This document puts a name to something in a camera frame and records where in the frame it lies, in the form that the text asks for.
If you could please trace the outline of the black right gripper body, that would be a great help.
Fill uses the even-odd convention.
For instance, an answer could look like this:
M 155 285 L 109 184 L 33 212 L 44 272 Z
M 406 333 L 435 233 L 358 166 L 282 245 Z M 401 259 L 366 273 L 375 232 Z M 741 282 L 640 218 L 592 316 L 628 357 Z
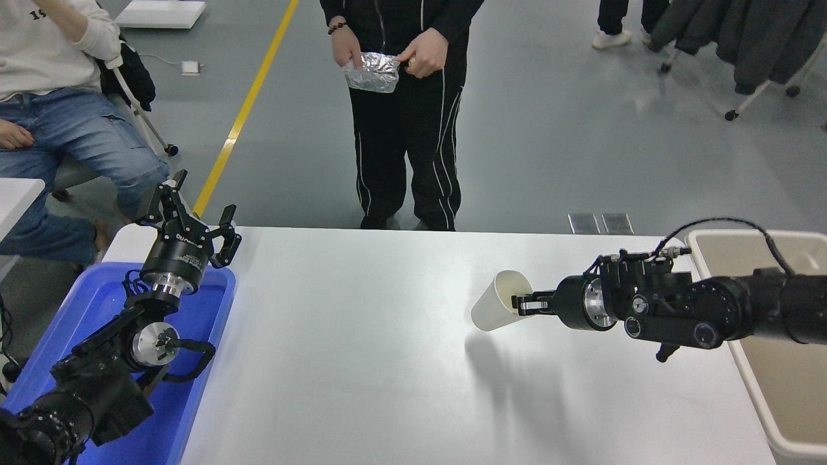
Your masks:
M 584 276 L 570 276 L 559 283 L 553 295 L 553 312 L 570 329 L 592 330 L 584 304 L 587 284 Z

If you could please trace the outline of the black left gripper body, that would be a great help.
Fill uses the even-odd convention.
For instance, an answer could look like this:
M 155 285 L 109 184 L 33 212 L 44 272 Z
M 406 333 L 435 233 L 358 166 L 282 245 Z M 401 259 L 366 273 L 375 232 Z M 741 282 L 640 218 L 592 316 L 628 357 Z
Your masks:
M 215 253 L 204 226 L 162 226 L 141 268 L 151 287 L 198 287 Z

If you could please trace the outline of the standing person's right hand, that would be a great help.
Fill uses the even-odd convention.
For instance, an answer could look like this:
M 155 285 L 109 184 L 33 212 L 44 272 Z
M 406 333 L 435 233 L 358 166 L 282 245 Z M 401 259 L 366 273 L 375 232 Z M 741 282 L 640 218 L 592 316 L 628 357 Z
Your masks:
M 355 70 L 362 70 L 361 46 L 349 26 L 337 27 L 330 36 L 334 62 L 340 67 L 351 64 Z

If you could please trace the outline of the seated person's hand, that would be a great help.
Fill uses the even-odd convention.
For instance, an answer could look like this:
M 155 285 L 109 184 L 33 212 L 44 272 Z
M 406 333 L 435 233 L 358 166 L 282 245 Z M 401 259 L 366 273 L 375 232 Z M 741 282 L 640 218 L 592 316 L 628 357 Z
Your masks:
M 17 150 L 32 147 L 34 144 L 32 133 L 18 124 L 5 119 L 0 120 L 0 144 L 2 149 Z

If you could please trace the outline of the standing person's left hand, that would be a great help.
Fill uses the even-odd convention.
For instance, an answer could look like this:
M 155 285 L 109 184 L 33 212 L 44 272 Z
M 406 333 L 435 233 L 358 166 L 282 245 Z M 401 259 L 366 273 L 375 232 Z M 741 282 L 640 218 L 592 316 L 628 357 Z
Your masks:
M 396 56 L 396 61 L 406 64 L 406 72 L 417 79 L 431 76 L 443 70 L 449 42 L 434 28 L 421 32 Z

